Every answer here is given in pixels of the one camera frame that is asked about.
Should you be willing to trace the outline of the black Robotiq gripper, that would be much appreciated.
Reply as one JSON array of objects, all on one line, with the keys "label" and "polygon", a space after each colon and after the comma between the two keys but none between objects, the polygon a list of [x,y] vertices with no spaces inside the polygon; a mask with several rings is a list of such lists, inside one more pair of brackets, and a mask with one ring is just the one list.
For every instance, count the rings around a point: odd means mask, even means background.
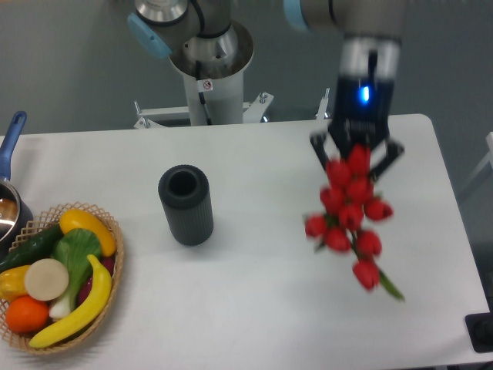
[{"label": "black Robotiq gripper", "polygon": [[[310,134],[310,145],[324,172],[331,160],[339,160],[340,154],[349,154],[355,145],[373,150],[384,141],[385,153],[369,172],[369,179],[378,181],[404,154],[404,145],[388,138],[387,121],[393,92],[392,80],[338,77],[333,119],[328,129]],[[325,149],[327,140],[336,145],[331,156]]]}]

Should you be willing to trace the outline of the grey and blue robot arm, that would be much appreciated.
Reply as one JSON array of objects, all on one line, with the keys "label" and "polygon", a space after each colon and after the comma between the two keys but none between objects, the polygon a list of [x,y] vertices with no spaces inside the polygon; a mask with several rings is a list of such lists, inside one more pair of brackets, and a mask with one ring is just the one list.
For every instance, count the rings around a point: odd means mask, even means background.
[{"label": "grey and blue robot arm", "polygon": [[[151,55],[168,59],[182,75],[194,126],[246,123],[243,73],[253,40],[233,20],[228,1],[137,1],[127,18],[133,37]],[[310,142],[327,162],[326,139],[348,158],[356,145],[386,148],[369,172],[378,180],[404,152],[392,140],[388,115],[401,53],[405,1],[286,1],[287,21],[305,32],[332,25],[344,34],[334,113]]]}]

